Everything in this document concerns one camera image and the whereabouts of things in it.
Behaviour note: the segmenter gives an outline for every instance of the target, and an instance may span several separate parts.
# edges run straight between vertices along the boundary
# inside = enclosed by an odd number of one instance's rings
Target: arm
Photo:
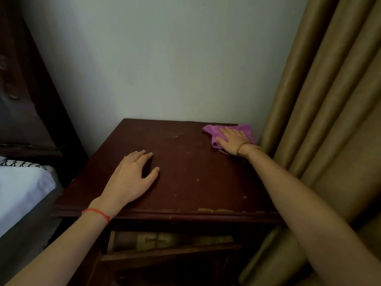
[[[144,153],[126,156],[102,195],[93,200],[89,208],[101,210],[113,218],[127,203],[140,197],[159,175],[159,168],[155,168],[148,177],[141,177],[143,166],[152,157],[152,153]],[[6,286],[66,285],[106,225],[102,215],[85,212]]]
[[[248,139],[243,132],[222,129],[228,142],[217,141],[231,154]],[[379,285],[381,264],[352,228],[323,199],[253,144],[246,156],[266,187],[279,214],[326,285]]]

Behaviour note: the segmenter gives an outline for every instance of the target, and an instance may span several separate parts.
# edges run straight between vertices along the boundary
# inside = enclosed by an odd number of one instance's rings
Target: bracelet
[[[241,146],[243,146],[244,144],[252,144],[252,145],[255,145],[257,149],[259,149],[260,151],[262,151],[262,148],[260,146],[257,146],[256,144],[253,144],[253,143],[250,143],[250,142],[247,142],[247,143],[243,143],[241,144],[238,149],[237,149],[237,156],[241,156],[241,157],[245,157],[247,158],[249,156],[249,154],[239,154],[238,151],[241,149]]]
[[[87,212],[87,211],[90,211],[90,212],[96,212],[96,213],[98,213],[98,214],[101,214],[101,215],[104,216],[104,218],[106,219],[107,224],[110,222],[110,217],[107,216],[104,212],[102,212],[102,211],[100,211],[100,210],[93,209],[93,208],[88,208],[88,209],[82,211],[82,215],[83,215],[85,212]]]

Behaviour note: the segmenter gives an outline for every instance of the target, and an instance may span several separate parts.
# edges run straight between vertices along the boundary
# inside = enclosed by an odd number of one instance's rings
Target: wooden headboard
[[[51,165],[64,186],[88,160],[17,0],[0,0],[0,156]]]

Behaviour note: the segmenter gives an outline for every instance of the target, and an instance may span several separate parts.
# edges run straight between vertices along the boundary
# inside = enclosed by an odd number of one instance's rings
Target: person's left arm
[[[142,168],[152,153],[134,152],[118,165],[102,195],[89,208],[98,209],[110,218],[129,202],[140,197],[159,175],[155,168],[142,178]],[[85,212],[69,229],[36,259],[12,278],[6,286],[64,286],[101,234],[107,220],[96,212]]]

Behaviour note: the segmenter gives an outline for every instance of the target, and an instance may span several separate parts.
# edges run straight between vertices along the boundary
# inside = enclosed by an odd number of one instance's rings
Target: tabletop
[[[159,177],[115,219],[281,221],[248,161],[212,148],[211,136],[202,131],[207,124],[123,119],[57,199],[54,215],[80,216],[123,157],[145,149],[154,156],[143,176],[159,166]]]

